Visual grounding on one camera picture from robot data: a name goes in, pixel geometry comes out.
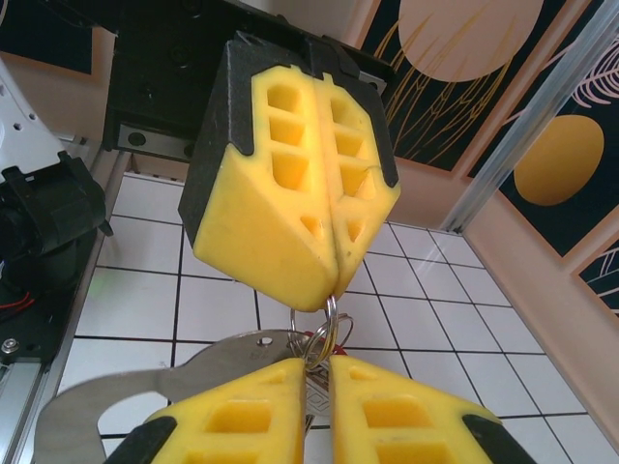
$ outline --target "decorative wallpaper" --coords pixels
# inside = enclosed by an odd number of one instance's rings
[[[619,205],[619,36],[501,186],[565,256]]]
[[[490,158],[490,155],[492,155],[492,152],[494,151],[496,146],[503,139],[503,137],[512,127],[514,122],[522,115],[526,105],[531,101],[533,96],[540,89],[546,78],[550,75],[550,73],[552,72],[556,64],[561,60],[563,55],[565,55],[566,52],[572,47],[574,41],[578,37],[578,34],[580,34],[580,31],[582,31],[582,28],[586,26],[593,14],[603,2],[604,0],[591,0],[591,3],[587,6],[578,21],[568,32],[563,42],[561,42],[561,44],[557,47],[557,51],[552,55],[552,58],[547,61],[544,68],[540,71],[538,76],[533,81],[533,84],[531,84],[522,99],[520,99],[518,105],[516,106],[510,117],[503,122],[503,126],[501,127],[501,129],[494,135],[492,141],[488,144],[487,148],[484,150],[478,161],[469,172],[470,177],[475,177],[484,165],[484,163],[487,161],[487,159]]]
[[[619,317],[619,240],[587,266],[580,278]]]
[[[363,50],[397,72],[396,155],[451,171],[564,3],[383,0]]]

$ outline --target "key ring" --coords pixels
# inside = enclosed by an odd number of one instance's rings
[[[325,314],[327,316],[327,321],[322,324],[316,332],[314,332],[303,348],[299,345],[298,340],[293,340],[291,343],[291,347],[293,348],[293,351],[296,350],[297,356],[302,357],[306,361],[307,370],[316,368],[333,353],[336,348],[338,328],[341,321],[350,321],[350,329],[348,330],[348,333],[346,334],[346,337],[342,341],[341,345],[346,343],[352,333],[352,328],[354,325],[353,319],[348,314],[338,314],[336,297],[333,295],[327,300]],[[296,326],[296,311],[294,309],[290,309],[291,331],[297,332]],[[315,359],[313,359],[312,351],[322,338],[325,340],[324,345],[322,346],[320,353],[316,355]]]

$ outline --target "beige wall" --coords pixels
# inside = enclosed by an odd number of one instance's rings
[[[21,92],[52,131],[101,140],[113,48],[114,36],[103,29],[93,31],[90,77],[7,53],[1,56]]]
[[[464,235],[619,448],[619,320],[573,274],[616,237],[619,210],[559,259],[501,193]]]
[[[398,158],[396,163],[402,191],[389,220],[439,228],[469,181],[408,159]]]

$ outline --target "keychain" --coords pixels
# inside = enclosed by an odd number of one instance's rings
[[[304,352],[296,352],[300,358],[306,360],[307,364],[306,433],[310,431],[316,416],[329,417],[330,415],[329,356],[332,354],[346,354],[343,346],[350,338],[354,327],[354,321],[351,316],[346,313],[338,314],[338,304],[335,297],[329,298],[325,311],[327,321],[315,333],[305,332],[305,335],[309,336],[306,350]],[[350,322],[348,332],[340,345],[337,345],[339,324],[344,321]],[[290,309],[290,330],[293,333],[297,332],[296,311],[294,309]]]

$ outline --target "screw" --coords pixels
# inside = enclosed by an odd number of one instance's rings
[[[149,101],[152,101],[155,98],[155,94],[157,90],[149,83],[144,83],[139,88],[139,93],[146,97]]]
[[[10,355],[19,349],[19,342],[14,338],[7,338],[2,343],[2,352],[6,355]]]

